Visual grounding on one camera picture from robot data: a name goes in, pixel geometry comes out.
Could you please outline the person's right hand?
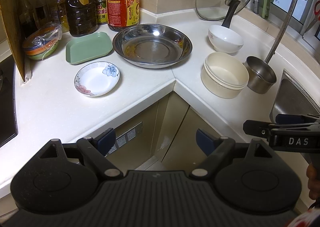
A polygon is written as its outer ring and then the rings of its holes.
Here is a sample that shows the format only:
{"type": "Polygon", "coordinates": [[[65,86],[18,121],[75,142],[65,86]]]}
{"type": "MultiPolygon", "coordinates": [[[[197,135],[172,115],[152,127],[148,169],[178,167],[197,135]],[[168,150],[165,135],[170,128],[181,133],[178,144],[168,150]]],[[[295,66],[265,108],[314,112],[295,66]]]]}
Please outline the person's right hand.
{"type": "Polygon", "coordinates": [[[309,197],[312,200],[319,198],[320,194],[320,181],[317,177],[317,170],[310,164],[306,170],[306,176],[308,178],[309,197]]]}

